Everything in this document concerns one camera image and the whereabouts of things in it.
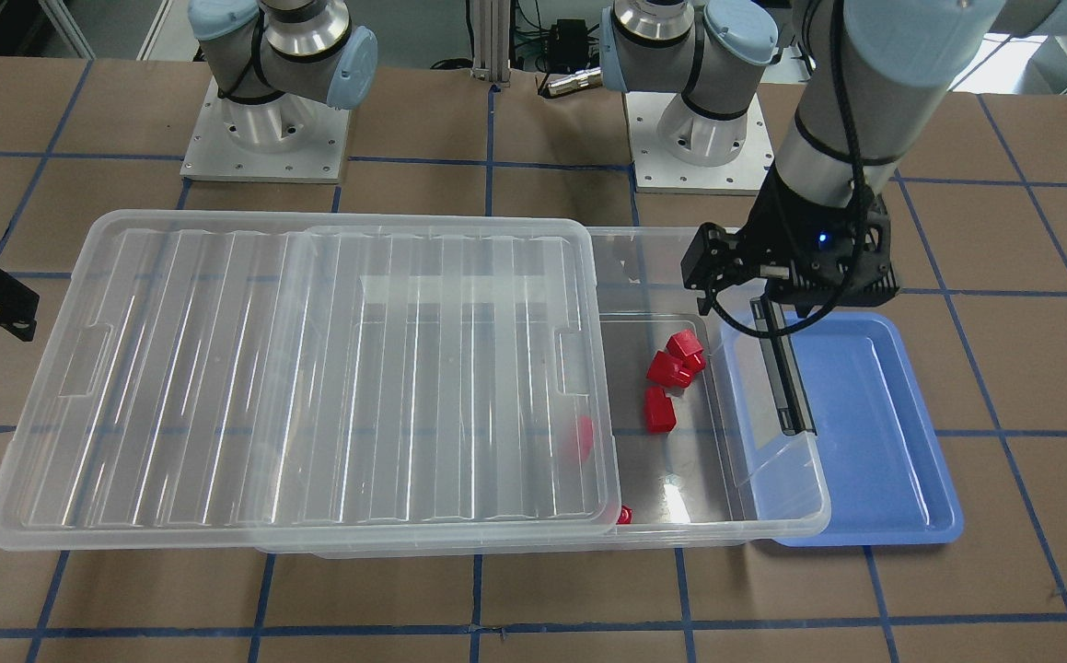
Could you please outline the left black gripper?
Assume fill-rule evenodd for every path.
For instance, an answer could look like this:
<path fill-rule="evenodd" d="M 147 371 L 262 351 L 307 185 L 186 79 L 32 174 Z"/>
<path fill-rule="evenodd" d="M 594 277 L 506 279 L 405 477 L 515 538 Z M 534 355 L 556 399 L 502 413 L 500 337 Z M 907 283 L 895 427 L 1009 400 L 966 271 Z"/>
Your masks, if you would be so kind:
<path fill-rule="evenodd" d="M 892 265 L 892 230 L 882 194 L 863 194 L 867 203 L 860 267 L 839 299 L 844 307 L 879 307 L 899 293 Z M 766 294 L 797 309 L 827 305 L 853 271 L 858 214 L 851 207 L 809 202 L 773 169 L 763 180 L 748 221 L 735 232 L 702 223 L 680 261 L 684 288 L 721 293 L 755 280 L 755 264 L 784 267 L 785 280 L 773 281 Z"/>

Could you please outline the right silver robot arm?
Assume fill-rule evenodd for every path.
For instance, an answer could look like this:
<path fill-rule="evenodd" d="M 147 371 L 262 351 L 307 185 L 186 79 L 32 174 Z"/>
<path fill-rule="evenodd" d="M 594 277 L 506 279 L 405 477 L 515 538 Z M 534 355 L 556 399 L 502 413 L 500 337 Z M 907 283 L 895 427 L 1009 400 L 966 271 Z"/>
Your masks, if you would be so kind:
<path fill-rule="evenodd" d="M 234 143 L 255 154 L 300 144 L 309 104 L 351 111 L 375 81 L 378 45 L 343 1 L 191 1 L 193 38 Z"/>

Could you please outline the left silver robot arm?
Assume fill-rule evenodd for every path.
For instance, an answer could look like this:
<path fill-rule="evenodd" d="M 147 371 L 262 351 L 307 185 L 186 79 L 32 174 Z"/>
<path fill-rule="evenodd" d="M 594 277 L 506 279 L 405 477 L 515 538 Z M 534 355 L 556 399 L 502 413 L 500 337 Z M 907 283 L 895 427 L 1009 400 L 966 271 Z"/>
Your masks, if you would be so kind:
<path fill-rule="evenodd" d="M 1067 1 L 794 1 L 814 72 L 750 215 L 702 224 L 681 262 L 701 314 L 766 281 L 797 310 L 878 307 L 899 293 L 881 192 L 988 33 L 1067 35 Z M 743 124 L 780 30 L 752 1 L 616 1 L 599 22 L 605 86 L 676 93 L 699 125 Z"/>

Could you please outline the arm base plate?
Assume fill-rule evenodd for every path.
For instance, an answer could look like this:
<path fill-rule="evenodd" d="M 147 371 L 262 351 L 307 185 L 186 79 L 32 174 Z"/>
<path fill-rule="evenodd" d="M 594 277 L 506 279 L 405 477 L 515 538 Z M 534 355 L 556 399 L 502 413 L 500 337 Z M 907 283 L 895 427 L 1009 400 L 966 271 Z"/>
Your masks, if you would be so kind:
<path fill-rule="evenodd" d="M 339 184 L 350 110 L 284 94 L 262 105 L 222 99 L 210 80 L 180 175 L 193 181 Z"/>
<path fill-rule="evenodd" d="M 639 192 L 757 196 L 774 159 L 758 96 L 731 121 L 697 116 L 679 94 L 631 92 L 624 105 Z"/>

